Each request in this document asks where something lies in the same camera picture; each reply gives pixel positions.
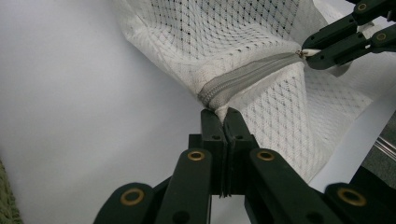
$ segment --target white table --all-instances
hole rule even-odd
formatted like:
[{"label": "white table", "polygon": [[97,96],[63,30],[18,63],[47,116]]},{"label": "white table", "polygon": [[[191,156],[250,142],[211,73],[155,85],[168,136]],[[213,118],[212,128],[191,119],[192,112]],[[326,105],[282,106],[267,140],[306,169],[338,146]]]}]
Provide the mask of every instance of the white table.
[{"label": "white table", "polygon": [[[352,177],[395,96],[356,120],[312,186]],[[109,1],[1,2],[0,156],[26,224],[92,223],[121,185],[157,185],[201,110],[123,38]],[[214,197],[212,223],[245,222],[243,197]]]}]

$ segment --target zipper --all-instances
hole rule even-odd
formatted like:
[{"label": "zipper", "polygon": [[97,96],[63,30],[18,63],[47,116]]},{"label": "zipper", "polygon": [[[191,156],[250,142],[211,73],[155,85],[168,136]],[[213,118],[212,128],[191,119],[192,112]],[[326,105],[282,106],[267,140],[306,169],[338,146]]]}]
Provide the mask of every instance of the zipper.
[{"label": "zipper", "polygon": [[301,61],[293,52],[277,54],[249,63],[207,82],[198,93],[198,99],[207,108],[217,109],[226,105],[238,92],[287,65]]}]

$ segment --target mesh bag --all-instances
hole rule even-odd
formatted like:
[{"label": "mesh bag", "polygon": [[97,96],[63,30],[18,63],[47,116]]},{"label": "mesh bag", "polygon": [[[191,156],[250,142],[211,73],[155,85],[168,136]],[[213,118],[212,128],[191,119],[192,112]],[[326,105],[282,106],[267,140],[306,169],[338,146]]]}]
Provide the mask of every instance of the mesh bag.
[{"label": "mesh bag", "polygon": [[379,95],[365,92],[369,76],[357,81],[349,71],[341,77],[314,71],[295,54],[342,16],[320,1],[113,2],[131,43],[220,119],[229,106],[241,111],[259,145],[281,153],[306,181]]}]

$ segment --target zipper slider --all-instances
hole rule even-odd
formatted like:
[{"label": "zipper slider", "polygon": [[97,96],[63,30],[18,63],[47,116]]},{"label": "zipper slider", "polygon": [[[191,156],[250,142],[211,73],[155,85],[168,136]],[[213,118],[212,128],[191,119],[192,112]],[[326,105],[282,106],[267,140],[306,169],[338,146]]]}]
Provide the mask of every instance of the zipper slider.
[{"label": "zipper slider", "polygon": [[319,52],[320,52],[320,49],[301,49],[301,50],[297,50],[296,54],[300,58],[306,59],[307,57],[312,57]]}]

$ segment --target dark floor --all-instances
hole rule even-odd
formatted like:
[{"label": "dark floor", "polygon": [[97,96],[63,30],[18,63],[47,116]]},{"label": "dark floor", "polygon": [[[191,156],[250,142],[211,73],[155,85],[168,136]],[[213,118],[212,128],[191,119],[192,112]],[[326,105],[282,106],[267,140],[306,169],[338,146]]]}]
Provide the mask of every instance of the dark floor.
[{"label": "dark floor", "polygon": [[[396,146],[396,112],[380,136]],[[371,149],[361,165],[381,178],[389,186],[396,189],[396,161],[388,157],[377,147]]]}]

